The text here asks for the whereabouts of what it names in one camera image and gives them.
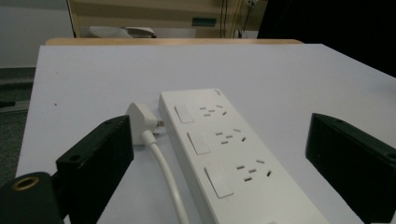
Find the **white power strip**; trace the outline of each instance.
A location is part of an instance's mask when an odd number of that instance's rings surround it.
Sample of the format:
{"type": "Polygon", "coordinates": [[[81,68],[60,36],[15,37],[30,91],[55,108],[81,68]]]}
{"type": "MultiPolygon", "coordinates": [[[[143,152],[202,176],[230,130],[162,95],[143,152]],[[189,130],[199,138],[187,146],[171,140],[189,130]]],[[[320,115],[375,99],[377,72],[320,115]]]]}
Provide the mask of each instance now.
{"type": "Polygon", "coordinates": [[[220,90],[168,91],[160,113],[207,223],[328,223],[220,90]]]}

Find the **power cord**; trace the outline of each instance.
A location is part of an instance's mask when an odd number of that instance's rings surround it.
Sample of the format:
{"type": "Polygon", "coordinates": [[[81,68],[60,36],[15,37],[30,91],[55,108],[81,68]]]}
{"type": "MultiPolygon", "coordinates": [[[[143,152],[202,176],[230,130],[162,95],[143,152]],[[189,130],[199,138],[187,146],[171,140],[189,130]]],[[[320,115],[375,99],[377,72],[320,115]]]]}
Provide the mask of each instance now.
{"type": "Polygon", "coordinates": [[[154,153],[157,162],[160,164],[163,174],[166,179],[169,191],[172,196],[174,203],[177,219],[180,224],[189,224],[186,208],[183,201],[181,200],[180,193],[176,184],[176,180],[172,174],[172,171],[166,162],[165,157],[160,151],[157,145],[157,140],[154,137],[154,130],[158,126],[163,126],[163,122],[158,121],[155,116],[151,113],[146,105],[139,105],[132,103],[130,104],[127,115],[130,116],[131,120],[131,132],[134,145],[145,145],[150,148],[154,153]]]}

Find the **white tabletop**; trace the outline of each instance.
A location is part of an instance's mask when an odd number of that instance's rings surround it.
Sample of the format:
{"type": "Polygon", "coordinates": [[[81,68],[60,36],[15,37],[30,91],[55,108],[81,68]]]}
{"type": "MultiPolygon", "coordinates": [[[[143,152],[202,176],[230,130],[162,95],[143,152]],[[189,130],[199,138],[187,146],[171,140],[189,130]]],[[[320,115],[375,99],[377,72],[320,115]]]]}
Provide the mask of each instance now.
{"type": "MultiPolygon", "coordinates": [[[[41,47],[17,175],[54,174],[57,158],[131,102],[159,117],[160,92],[209,88],[227,96],[330,223],[362,223],[305,158],[309,122],[314,112],[337,117],[396,147],[396,78],[322,45],[41,47]]],[[[191,223],[201,223],[159,133],[191,223]]],[[[154,156],[134,154],[99,222],[177,223],[154,156]]]]}

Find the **wall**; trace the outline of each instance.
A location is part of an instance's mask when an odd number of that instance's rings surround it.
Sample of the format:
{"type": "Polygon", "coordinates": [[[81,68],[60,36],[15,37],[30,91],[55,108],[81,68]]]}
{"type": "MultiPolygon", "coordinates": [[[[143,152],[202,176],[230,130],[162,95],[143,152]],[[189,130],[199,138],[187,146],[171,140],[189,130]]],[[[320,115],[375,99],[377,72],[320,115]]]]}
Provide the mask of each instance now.
{"type": "Polygon", "coordinates": [[[53,37],[73,37],[66,0],[0,0],[0,68],[35,67],[53,37]]]}

